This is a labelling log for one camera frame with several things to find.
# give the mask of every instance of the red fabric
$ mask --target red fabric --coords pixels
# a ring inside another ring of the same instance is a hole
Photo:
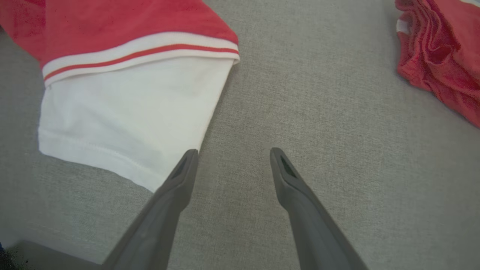
[[[42,67],[59,57],[161,32],[238,44],[235,33],[201,0],[0,0],[0,25]]]
[[[459,0],[396,0],[398,73],[480,127],[480,8]]]

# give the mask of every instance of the white trim with red stripe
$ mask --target white trim with red stripe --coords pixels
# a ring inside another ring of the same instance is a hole
[[[182,56],[240,60],[237,44],[214,37],[164,32],[134,39],[97,52],[69,55],[48,62],[42,69],[45,85],[88,73],[107,72],[150,61]]]

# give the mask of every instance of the garment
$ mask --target garment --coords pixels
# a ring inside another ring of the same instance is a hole
[[[42,69],[40,151],[152,192],[200,148],[239,61],[201,0],[0,0],[0,25]]]
[[[398,72],[480,127],[480,3],[396,0]]]

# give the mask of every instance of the crumpled red cloth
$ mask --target crumpled red cloth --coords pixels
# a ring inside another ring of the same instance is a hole
[[[397,71],[480,127],[480,1],[396,0]]]

